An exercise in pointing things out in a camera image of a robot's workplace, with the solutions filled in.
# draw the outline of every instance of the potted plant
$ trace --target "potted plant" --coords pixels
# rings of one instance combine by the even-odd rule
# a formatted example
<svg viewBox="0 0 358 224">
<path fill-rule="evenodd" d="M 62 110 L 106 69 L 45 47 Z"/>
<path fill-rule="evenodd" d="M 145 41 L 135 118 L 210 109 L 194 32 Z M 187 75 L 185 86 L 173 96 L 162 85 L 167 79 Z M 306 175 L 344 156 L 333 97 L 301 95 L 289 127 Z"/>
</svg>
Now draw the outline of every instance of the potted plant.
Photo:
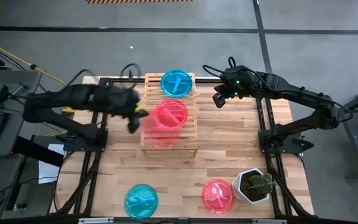
<svg viewBox="0 0 358 224">
<path fill-rule="evenodd" d="M 255 168 L 238 174 L 232 186 L 238 199 L 255 204 L 268 200 L 275 184 L 270 174 Z"/>
</svg>

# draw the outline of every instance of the blue plate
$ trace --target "blue plate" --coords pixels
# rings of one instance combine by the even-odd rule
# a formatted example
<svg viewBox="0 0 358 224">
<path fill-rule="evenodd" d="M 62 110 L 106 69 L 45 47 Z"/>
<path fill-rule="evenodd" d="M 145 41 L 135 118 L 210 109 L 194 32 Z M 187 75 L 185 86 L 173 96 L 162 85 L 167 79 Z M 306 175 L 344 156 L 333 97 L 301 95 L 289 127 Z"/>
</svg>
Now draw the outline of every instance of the blue plate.
<svg viewBox="0 0 358 224">
<path fill-rule="evenodd" d="M 193 86 L 191 76 L 182 70 L 171 70 L 161 79 L 161 90 L 169 97 L 182 98 Z"/>
<path fill-rule="evenodd" d="M 133 186 L 125 196 L 125 211 L 131 218 L 136 220 L 150 218 L 157 209 L 157 206 L 157 193 L 147 184 Z"/>
</svg>

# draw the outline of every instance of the yellow cable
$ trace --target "yellow cable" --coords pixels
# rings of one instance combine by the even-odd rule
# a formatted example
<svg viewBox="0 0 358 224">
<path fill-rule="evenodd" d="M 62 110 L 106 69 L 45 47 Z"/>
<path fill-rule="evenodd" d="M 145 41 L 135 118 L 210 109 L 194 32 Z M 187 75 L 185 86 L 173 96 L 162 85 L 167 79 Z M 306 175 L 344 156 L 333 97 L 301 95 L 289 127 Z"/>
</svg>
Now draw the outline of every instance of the yellow cable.
<svg viewBox="0 0 358 224">
<path fill-rule="evenodd" d="M 26 62 L 25 60 L 23 60 L 23 59 L 21 59 L 21 58 L 15 56 L 15 55 L 9 53 L 8 51 L 4 50 L 2 47 L 0 47 L 0 50 L 2 50 L 3 52 L 5 52 L 6 54 L 10 55 L 11 57 L 16 58 L 16 59 L 18 59 L 19 61 L 21 61 L 21 62 L 23 62 L 23 63 L 26 63 L 28 66 L 31 66 L 31 65 L 32 65 L 31 63 Z M 43 70 L 41 70 L 41 69 L 39 69 L 39 68 L 37 68 L 37 67 L 36 67 L 35 69 L 36 69 L 37 71 L 39 71 L 40 73 L 42 73 L 42 74 L 48 76 L 49 78 L 52 78 L 52 79 L 54 79 L 54 80 L 60 82 L 60 83 L 63 84 L 63 85 L 65 84 L 63 81 L 61 81 L 60 79 L 54 77 L 53 75 L 49 75 L 48 73 L 46 73 L 45 71 L 43 71 Z"/>
<path fill-rule="evenodd" d="M 50 136 L 54 136 L 54 135 L 57 135 L 57 134 L 66 134 L 67 131 L 60 131 L 60 132 L 54 132 L 54 133 L 49 133 L 49 134 L 46 134 L 45 137 L 50 137 Z"/>
</svg>

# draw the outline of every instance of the hazard stripe tape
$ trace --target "hazard stripe tape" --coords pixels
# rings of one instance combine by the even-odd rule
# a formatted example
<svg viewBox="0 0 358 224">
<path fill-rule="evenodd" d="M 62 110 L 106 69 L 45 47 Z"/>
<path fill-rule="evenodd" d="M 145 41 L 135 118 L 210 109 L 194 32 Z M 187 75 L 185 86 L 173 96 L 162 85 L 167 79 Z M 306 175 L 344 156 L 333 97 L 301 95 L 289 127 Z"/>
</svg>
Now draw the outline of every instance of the hazard stripe tape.
<svg viewBox="0 0 358 224">
<path fill-rule="evenodd" d="M 193 0 L 86 0 L 87 4 L 149 3 L 149 2 L 191 2 Z"/>
</svg>

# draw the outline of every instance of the succulent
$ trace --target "succulent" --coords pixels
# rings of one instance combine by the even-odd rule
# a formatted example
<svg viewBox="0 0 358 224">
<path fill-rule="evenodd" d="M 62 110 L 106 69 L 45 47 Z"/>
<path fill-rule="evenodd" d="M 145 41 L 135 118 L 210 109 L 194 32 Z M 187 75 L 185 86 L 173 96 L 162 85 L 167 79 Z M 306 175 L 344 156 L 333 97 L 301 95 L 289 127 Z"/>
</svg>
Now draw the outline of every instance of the succulent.
<svg viewBox="0 0 358 224">
<path fill-rule="evenodd" d="M 276 185 L 272 179 L 270 174 L 254 175 L 248 179 L 251 183 L 251 187 L 249 187 L 248 190 L 255 189 L 259 195 L 270 194 Z"/>
</svg>

